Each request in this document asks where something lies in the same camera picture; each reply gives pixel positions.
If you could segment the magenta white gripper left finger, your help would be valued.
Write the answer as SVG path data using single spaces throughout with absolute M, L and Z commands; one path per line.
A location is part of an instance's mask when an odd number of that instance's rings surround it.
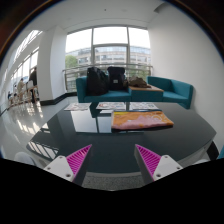
M 59 155 L 44 170 L 81 186 L 86 175 L 92 145 L 87 145 L 68 156 Z

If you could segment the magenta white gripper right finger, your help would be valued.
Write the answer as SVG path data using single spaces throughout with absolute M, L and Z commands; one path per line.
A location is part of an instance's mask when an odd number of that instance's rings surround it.
M 135 145 L 134 156 L 145 184 L 152 183 L 182 169 L 169 155 L 160 156 L 155 152 Z

